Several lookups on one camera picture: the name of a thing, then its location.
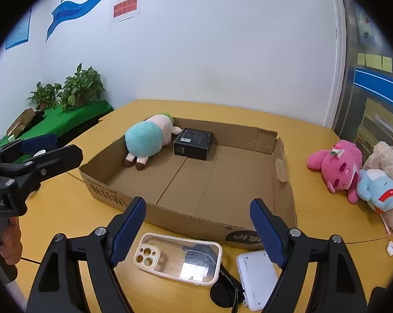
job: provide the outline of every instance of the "screw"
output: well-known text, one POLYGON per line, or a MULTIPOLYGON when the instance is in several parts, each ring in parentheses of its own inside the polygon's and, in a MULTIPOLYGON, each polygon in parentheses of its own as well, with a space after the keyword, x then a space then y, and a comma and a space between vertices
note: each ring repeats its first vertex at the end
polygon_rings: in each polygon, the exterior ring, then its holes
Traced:
POLYGON ((289 233, 291 234, 291 236, 293 237, 300 237, 301 236, 301 231, 297 228, 292 228, 289 233))
POLYGON ((106 232, 107 230, 105 229, 105 227, 98 227, 97 229, 95 229, 95 235, 97 236, 104 235, 106 232))
POLYGON ((339 236, 339 235, 333 235, 333 236, 331 237, 331 240, 334 241, 336 244, 340 244, 341 241, 343 241, 342 238, 341 238, 341 236, 339 236))
POLYGON ((62 240, 64 238, 64 234, 63 233, 59 233, 56 234, 55 237, 53 238, 53 240, 55 240, 56 242, 59 242, 60 240, 62 240))
POLYGON ((6 183, 5 186, 11 186, 15 182, 15 179, 9 179, 6 183))

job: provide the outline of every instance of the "red paper notice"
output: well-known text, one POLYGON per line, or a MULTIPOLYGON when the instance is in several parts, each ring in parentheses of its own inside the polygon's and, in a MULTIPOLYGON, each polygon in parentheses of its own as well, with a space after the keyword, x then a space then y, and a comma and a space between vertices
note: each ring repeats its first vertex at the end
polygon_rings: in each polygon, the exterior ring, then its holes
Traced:
POLYGON ((114 17, 127 14, 137 9, 137 0, 126 0, 114 6, 114 17))

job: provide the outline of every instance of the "finger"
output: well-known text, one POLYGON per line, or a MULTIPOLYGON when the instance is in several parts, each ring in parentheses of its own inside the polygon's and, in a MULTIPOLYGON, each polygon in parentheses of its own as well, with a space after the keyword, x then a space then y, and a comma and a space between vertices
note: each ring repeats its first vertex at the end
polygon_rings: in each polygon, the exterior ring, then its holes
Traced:
POLYGON ((21 230, 16 225, 9 225, 2 234, 2 241, 5 246, 11 246, 15 242, 21 241, 21 230))
POLYGON ((3 258, 8 258, 15 253, 18 252, 18 249, 20 248, 21 243, 15 242, 11 246, 5 246, 4 244, 0 245, 0 254, 3 258))
POLYGON ((8 219, 13 225, 20 225, 20 219, 17 216, 10 216, 8 219))
POLYGON ((6 258, 5 262, 7 264, 17 264, 21 260, 21 256, 22 256, 22 244, 20 244, 20 247, 19 247, 17 253, 6 258))

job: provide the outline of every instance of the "yellow sticky note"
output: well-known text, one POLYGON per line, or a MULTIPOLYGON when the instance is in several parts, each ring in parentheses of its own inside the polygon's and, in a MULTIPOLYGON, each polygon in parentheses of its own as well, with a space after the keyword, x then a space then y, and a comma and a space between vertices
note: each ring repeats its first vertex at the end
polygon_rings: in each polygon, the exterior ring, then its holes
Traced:
POLYGON ((373 55, 373 68, 382 69, 382 57, 380 55, 373 55))
POLYGON ((373 67, 373 54, 365 54, 366 56, 366 66, 373 67))
POLYGON ((382 69, 385 72, 392 73, 392 58, 384 56, 382 57, 382 69))
POLYGON ((365 54, 364 53, 357 53, 357 64, 364 66, 365 63, 365 54))

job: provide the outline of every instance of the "brown plush foot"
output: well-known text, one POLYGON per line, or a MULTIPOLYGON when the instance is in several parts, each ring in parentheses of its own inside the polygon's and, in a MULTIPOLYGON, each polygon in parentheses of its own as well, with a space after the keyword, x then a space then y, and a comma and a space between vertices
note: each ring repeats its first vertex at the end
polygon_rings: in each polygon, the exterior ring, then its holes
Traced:
POLYGON ((132 162, 131 161, 128 161, 127 159, 124 159, 124 166, 125 167, 131 167, 132 166, 132 162))
POLYGON ((137 169, 138 171, 140 171, 140 170, 144 169, 145 166, 146 166, 146 165, 143 165, 143 164, 141 164, 140 162, 137 162, 137 163, 135 164, 135 169, 137 169))

